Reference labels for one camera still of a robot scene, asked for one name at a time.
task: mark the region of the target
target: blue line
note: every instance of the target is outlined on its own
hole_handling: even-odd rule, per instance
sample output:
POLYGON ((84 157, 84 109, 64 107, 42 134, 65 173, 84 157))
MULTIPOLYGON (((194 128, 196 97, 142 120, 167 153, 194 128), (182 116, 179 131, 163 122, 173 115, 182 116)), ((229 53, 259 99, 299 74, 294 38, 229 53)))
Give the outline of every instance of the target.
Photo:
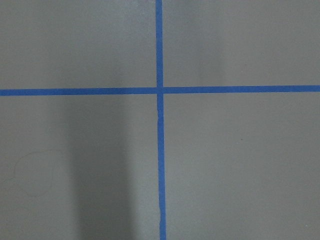
POLYGON ((162 0, 155 1, 156 86, 164 86, 162 0))
POLYGON ((0 96, 156 94, 156 87, 0 89, 0 96))
POLYGON ((303 93, 320 92, 320 85, 182 86, 164 87, 162 92, 164 94, 303 93))
POLYGON ((166 176, 165 176, 165 124, 164 95, 157 95, 158 111, 158 191, 160 208, 160 240, 167 239, 166 233, 166 176))

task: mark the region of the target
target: gray surface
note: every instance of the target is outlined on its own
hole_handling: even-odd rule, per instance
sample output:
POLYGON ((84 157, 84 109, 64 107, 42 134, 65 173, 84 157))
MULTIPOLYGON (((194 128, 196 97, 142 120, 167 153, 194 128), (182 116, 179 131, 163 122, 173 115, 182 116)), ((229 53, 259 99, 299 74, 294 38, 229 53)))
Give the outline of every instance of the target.
POLYGON ((0 239, 159 237, 155 95, 1 97, 0 239))
POLYGON ((165 96, 168 239, 319 239, 319 100, 165 96))
POLYGON ((152 1, 2 0, 0 35, 1 89, 156 85, 152 1))
POLYGON ((165 0, 165 86, 317 85, 318 0, 165 0))

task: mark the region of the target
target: vertical blue line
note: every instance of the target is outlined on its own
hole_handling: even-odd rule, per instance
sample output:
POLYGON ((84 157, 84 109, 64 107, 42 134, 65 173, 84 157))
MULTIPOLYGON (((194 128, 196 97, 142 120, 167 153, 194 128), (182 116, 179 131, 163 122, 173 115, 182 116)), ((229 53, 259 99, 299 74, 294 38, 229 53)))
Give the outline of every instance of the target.
POLYGON ((156 87, 157 87, 157 113, 158 113, 158 191, 160 240, 167 239, 166 230, 166 178, 165 178, 165 125, 164 125, 164 64, 163 64, 163 25, 162 0, 155 1, 155 38, 156 38, 156 87))

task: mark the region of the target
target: gray panel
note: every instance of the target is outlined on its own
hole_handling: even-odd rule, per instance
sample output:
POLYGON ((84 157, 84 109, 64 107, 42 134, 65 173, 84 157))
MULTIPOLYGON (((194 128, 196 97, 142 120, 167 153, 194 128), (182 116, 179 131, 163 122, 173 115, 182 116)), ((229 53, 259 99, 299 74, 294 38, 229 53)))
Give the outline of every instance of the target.
POLYGON ((0 239, 159 237, 155 95, 0 98, 0 239))
POLYGON ((167 95, 168 239, 319 239, 319 100, 167 95))
POLYGON ((317 85, 317 0, 163 1, 166 86, 317 85))
POLYGON ((2 0, 1 89, 153 87, 155 3, 2 0))

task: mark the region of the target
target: horizontal blue line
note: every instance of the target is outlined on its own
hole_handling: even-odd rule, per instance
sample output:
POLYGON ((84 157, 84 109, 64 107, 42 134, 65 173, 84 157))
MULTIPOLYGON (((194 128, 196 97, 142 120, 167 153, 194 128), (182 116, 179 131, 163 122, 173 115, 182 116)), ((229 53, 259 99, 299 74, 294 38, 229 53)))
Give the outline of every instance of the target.
POLYGON ((320 92, 320 85, 276 86, 182 86, 164 87, 164 94, 219 94, 219 93, 300 93, 320 92))
POLYGON ((156 94, 156 87, 0 89, 0 96, 156 94))
POLYGON ((0 96, 320 92, 320 85, 0 89, 0 96))

